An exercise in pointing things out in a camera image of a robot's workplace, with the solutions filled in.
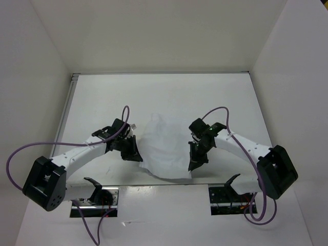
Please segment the white fabric skirt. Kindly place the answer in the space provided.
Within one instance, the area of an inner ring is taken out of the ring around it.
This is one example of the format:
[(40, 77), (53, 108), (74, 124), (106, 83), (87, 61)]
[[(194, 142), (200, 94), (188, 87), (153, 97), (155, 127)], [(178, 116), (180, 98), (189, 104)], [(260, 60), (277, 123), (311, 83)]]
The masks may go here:
[(191, 179), (188, 122), (181, 118), (152, 113), (137, 142), (142, 162), (139, 166), (160, 179)]

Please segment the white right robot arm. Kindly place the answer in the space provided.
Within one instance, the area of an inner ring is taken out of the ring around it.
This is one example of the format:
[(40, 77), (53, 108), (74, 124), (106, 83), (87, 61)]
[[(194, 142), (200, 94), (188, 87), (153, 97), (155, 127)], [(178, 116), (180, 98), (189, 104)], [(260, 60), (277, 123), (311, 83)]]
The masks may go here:
[(190, 141), (189, 171), (208, 163), (208, 152), (219, 148), (254, 164), (262, 178), (243, 178), (239, 174), (231, 178), (225, 188), (229, 201), (237, 201), (245, 193), (265, 191), (266, 196), (277, 200), (298, 179), (298, 173), (282, 146), (269, 147), (255, 143), (232, 131), (221, 123), (206, 124), (198, 118), (191, 123), (189, 130), (195, 141)]

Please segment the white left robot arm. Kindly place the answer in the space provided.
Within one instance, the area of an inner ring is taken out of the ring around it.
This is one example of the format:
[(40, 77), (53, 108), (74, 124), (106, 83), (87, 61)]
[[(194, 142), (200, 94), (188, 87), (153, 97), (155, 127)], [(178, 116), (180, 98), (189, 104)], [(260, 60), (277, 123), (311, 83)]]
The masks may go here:
[(65, 200), (84, 198), (92, 205), (101, 200), (112, 202), (109, 192), (91, 177), (84, 177), (91, 183), (90, 187), (79, 184), (71, 188), (67, 180), (77, 170), (110, 151), (120, 152), (122, 160), (142, 162), (133, 133), (135, 128), (134, 124), (117, 118), (112, 125), (93, 132), (85, 142), (67, 152), (51, 158), (37, 158), (23, 186), (23, 194), (48, 212)]

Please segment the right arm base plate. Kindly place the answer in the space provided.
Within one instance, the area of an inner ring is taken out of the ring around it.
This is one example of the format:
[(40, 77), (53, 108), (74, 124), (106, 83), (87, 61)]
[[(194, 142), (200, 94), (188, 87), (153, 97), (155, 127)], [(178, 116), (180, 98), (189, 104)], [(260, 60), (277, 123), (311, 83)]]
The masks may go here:
[(251, 198), (253, 193), (238, 195), (224, 186), (208, 187), (211, 215), (238, 215), (250, 211)]

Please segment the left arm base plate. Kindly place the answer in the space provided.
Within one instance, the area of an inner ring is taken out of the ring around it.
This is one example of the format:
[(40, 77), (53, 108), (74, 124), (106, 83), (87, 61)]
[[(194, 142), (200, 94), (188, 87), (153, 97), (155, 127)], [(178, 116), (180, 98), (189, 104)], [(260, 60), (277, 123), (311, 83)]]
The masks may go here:
[(85, 218), (117, 217), (119, 187), (103, 187), (99, 195), (89, 200), (79, 198), (71, 206), (70, 218), (81, 218), (75, 204), (79, 206)]

